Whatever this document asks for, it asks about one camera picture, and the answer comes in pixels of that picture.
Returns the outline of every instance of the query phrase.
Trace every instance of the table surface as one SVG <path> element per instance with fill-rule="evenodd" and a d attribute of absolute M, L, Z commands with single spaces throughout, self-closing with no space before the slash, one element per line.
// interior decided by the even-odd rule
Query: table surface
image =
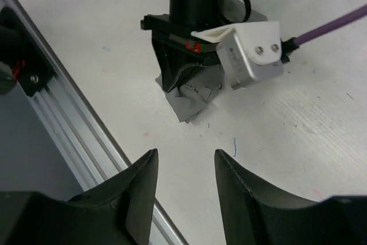
<path fill-rule="evenodd" d="M 190 244 L 224 244 L 214 150 L 308 199 L 367 193 L 367 20 L 310 42 L 283 76 L 178 123 L 154 79 L 145 14 L 169 0 L 19 0 L 131 161 L 159 150 L 157 198 Z M 297 36 L 365 0 L 252 0 Z"/>

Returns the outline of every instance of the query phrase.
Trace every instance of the screw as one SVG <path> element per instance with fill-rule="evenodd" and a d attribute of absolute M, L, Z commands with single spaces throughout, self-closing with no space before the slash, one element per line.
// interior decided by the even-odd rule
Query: screw
<path fill-rule="evenodd" d="M 264 48 L 262 48 L 261 46 L 258 46 L 255 48 L 255 52 L 258 55 L 262 55 L 264 53 Z"/>
<path fill-rule="evenodd" d="M 36 84 L 36 83 L 38 83 L 39 78 L 38 78 L 38 76 L 37 76 L 37 75 L 31 75 L 31 77 L 30 77 L 30 81 L 31 81 L 32 83 Z"/>
<path fill-rule="evenodd" d="M 279 45 L 278 44 L 273 44 L 273 45 L 271 45 L 271 49 L 273 50 L 273 52 L 277 52 L 277 51 L 279 51 Z"/>

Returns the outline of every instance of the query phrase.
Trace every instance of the cable connector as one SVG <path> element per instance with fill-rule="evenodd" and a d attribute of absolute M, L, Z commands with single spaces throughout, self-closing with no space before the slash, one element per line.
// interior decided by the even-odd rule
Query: cable connector
<path fill-rule="evenodd" d="M 290 62 L 289 55 L 299 48 L 299 46 L 294 42 L 294 40 L 295 37 L 290 38 L 287 41 L 282 41 L 282 56 L 280 59 L 283 64 L 289 63 Z"/>

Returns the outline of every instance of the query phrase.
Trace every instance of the pink mark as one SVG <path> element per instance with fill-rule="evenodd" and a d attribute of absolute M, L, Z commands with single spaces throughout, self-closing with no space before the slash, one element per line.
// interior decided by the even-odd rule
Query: pink mark
<path fill-rule="evenodd" d="M 319 193 L 319 191 L 317 189 L 313 189 L 313 191 L 317 194 L 318 197 L 323 199 L 323 196 L 321 195 L 321 193 Z"/>

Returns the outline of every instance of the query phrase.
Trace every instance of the gray floor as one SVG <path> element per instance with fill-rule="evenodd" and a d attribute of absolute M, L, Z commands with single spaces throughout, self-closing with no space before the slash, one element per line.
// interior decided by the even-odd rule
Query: gray floor
<path fill-rule="evenodd" d="M 20 87 L 0 96 L 3 190 L 37 190 L 59 200 L 82 192 Z"/>

